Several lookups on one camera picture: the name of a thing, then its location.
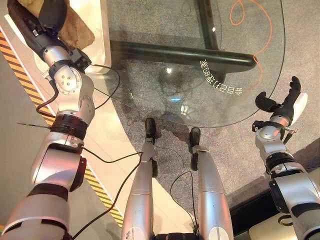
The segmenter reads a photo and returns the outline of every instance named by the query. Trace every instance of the chinese characters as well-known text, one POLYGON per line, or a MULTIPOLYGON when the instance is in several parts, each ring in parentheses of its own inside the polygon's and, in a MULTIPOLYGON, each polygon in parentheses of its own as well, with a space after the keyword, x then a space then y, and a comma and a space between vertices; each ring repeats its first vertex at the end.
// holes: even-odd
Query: chinese characters
POLYGON ((206 77, 206 81, 210 83, 213 88, 226 94, 242 94, 242 87, 227 86, 216 80, 215 77, 211 74, 210 69, 208 68, 206 59, 204 61, 200 61, 200 66, 204 76, 206 77))

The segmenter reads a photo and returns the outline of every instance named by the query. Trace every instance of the black ring joint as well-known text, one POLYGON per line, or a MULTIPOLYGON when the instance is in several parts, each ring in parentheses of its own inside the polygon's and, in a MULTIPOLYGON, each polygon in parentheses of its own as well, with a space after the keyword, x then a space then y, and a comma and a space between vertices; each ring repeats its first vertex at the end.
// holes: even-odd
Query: black ring joint
POLYGON ((274 154, 271 154, 270 156, 267 157, 267 159, 265 160, 265 168, 266 168, 266 172, 268 174, 270 174, 271 170, 280 164, 285 164, 285 163, 292 163, 294 161, 294 158, 285 152, 277 152, 274 154))
POLYGON ((83 140, 86 136, 88 124, 72 115, 58 115, 51 127, 51 132, 68 134, 83 140))
POLYGON ((71 60, 60 60, 55 62, 49 69, 49 76, 52 79, 55 79, 55 74, 64 66, 75 67, 74 63, 71 60))

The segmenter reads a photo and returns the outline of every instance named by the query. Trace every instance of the black rubber band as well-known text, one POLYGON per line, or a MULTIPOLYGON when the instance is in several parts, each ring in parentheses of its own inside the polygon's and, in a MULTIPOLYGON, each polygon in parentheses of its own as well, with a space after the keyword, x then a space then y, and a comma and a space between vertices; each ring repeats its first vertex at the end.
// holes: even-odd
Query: black rubber band
POLYGON ((308 235, 304 239, 309 240, 313 235, 318 234, 318 233, 320 233, 320 228, 317 228, 317 229, 309 232, 308 235))
POLYGON ((70 187, 70 193, 79 188, 84 181, 85 171, 87 166, 87 160, 81 157, 78 169, 76 171, 73 183, 70 187))
POLYGON ((41 224, 49 224, 53 226, 57 226, 62 228, 64 231, 67 231, 67 227, 59 221, 51 220, 51 219, 42 219, 41 224))
POLYGON ((265 160, 265 168, 266 172, 270 174, 271 170, 280 164, 285 164, 285 163, 295 163, 294 158, 289 155, 288 153, 285 152, 277 152, 274 154, 271 154, 270 156, 267 157, 265 160))
POLYGON ((306 202, 295 205, 291 208, 291 211, 296 218, 298 218, 301 214, 311 210, 320 210, 320 204, 316 202, 306 202))
POLYGON ((66 65, 73 67, 74 63, 71 60, 66 60, 66 59, 55 62, 49 69, 49 76, 52 79, 55 79, 54 78, 55 74, 59 71, 59 69, 61 69, 62 67, 66 66, 66 65))
POLYGON ((88 124, 72 115, 58 115, 51 127, 51 132, 63 133, 83 140, 86 136, 88 124))
POLYGON ((68 201, 68 190, 60 185, 40 183, 31 190, 31 192, 28 194, 28 197, 39 194, 55 195, 68 201))

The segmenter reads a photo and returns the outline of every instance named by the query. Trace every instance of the black metal frame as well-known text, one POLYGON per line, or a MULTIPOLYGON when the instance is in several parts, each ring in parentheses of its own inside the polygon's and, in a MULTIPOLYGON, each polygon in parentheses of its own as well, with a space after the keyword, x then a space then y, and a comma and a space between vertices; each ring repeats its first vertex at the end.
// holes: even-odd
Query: black metal frame
POLYGON ((233 234, 237 236, 278 214, 270 190, 230 210, 233 234))
POLYGON ((118 68, 123 59, 194 65, 206 60, 215 79, 224 82, 227 73, 248 71, 256 66, 253 55, 220 51, 210 0, 197 0, 206 49, 163 46, 137 42, 110 41, 112 65, 118 68))

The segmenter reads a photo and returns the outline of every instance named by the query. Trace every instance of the robotic hand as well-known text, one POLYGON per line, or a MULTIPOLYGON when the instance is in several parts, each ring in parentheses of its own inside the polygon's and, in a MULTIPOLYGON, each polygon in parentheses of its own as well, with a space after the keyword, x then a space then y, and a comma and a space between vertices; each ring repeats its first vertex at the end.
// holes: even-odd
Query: robotic hand
POLYGON ((319 186, 310 179, 304 167, 294 160, 285 144, 295 129, 289 127, 303 112, 308 95, 301 93, 300 81, 292 77, 290 91, 282 104, 266 98, 261 92, 255 99, 256 106, 273 113, 269 121, 255 121, 255 145, 264 161, 273 201, 277 209, 292 218, 293 228, 298 240, 320 239, 320 191, 319 186), (285 131, 288 134, 282 142, 285 131))
POLYGON ((8 0, 7 6, 27 45, 50 67, 47 78, 58 113, 32 166, 34 188, 13 211, 1 240, 71 239, 68 193, 83 182, 83 140, 95 115, 94 84, 84 72, 91 62, 80 49, 69 51, 57 37, 67 14, 64 0, 45 0, 39 19, 17 0, 8 0))

